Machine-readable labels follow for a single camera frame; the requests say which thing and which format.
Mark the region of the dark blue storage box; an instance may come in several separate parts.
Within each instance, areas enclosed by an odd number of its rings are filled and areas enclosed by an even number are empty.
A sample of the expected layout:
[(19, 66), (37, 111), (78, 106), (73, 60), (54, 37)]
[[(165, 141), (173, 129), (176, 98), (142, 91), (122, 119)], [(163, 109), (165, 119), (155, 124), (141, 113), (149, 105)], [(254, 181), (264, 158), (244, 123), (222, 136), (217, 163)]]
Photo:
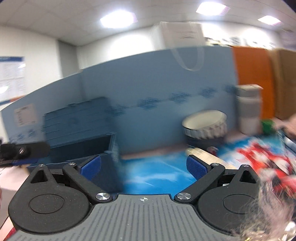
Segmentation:
[(109, 193), (123, 190), (116, 129), (106, 97), (46, 113), (43, 130), (51, 150), (38, 164), (59, 173), (69, 162), (81, 164), (89, 157), (100, 156), (101, 170), (92, 182)]

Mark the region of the striped ceramic bowl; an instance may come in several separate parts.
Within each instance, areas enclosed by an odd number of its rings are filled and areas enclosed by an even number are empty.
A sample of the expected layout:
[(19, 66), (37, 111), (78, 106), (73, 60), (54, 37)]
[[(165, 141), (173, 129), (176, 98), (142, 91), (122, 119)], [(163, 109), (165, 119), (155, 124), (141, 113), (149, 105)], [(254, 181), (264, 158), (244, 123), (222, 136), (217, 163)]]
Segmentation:
[(182, 121), (186, 142), (190, 147), (203, 150), (218, 148), (225, 143), (227, 115), (219, 110), (203, 110)]

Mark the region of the green bottle cap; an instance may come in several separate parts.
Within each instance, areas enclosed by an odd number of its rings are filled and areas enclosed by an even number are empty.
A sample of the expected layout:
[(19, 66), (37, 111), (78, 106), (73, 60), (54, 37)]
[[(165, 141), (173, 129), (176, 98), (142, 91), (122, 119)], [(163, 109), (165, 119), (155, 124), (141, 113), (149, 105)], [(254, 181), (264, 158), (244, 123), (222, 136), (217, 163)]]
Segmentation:
[(272, 135), (275, 132), (275, 123), (271, 119), (261, 121), (262, 133), (264, 135)]

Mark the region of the grey white cup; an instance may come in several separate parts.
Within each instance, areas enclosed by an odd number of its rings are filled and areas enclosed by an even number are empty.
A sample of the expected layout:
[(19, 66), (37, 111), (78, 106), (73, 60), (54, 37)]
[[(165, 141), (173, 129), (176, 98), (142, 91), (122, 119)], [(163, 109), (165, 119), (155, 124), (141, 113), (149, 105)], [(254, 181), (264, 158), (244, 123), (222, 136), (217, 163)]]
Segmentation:
[(247, 136), (260, 132), (263, 88), (257, 84), (236, 85), (236, 106), (238, 126), (241, 133)]

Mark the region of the light blue foam board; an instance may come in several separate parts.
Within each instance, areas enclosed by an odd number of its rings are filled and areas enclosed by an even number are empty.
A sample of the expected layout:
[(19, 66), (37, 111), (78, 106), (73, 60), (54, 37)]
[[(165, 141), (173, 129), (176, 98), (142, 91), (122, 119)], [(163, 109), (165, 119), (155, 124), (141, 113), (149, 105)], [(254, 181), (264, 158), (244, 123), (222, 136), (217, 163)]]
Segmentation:
[(104, 62), (55, 81), (1, 111), (9, 140), (43, 141), (43, 117), (69, 104), (105, 97), (122, 153), (179, 144), (182, 120), (205, 109), (227, 115), (236, 128), (233, 50), (205, 46), (204, 63), (193, 72), (182, 68), (171, 50), (147, 52)]

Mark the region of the orange board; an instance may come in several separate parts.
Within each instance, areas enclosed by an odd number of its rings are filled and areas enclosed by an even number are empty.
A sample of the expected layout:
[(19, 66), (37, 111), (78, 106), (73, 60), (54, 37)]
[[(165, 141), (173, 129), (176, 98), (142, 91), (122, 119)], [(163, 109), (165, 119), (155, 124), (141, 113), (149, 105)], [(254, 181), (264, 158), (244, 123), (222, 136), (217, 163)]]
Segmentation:
[(233, 47), (238, 84), (257, 84), (263, 89), (261, 118), (275, 117), (273, 68), (269, 51), (263, 48)]

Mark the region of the brown cardboard box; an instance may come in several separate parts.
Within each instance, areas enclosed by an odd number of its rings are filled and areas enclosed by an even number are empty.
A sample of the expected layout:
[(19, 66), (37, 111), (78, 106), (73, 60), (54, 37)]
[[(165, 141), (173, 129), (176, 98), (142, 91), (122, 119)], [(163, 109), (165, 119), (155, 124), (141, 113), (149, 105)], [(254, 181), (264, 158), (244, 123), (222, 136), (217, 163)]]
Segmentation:
[(274, 49), (269, 56), (274, 75), (275, 116), (286, 120), (295, 114), (295, 51)]

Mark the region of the white paper bag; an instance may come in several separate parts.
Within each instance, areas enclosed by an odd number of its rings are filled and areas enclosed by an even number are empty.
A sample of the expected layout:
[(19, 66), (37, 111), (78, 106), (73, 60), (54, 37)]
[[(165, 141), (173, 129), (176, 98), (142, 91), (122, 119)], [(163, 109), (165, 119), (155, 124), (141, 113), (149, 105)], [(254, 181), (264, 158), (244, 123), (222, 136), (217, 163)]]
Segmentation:
[[(151, 29), (151, 38), (156, 50), (169, 49), (177, 63), (185, 70), (197, 72), (202, 69), (205, 61), (206, 41), (200, 23), (196, 22), (165, 22), (155, 24)], [(187, 65), (182, 48), (193, 48), (196, 62)]]

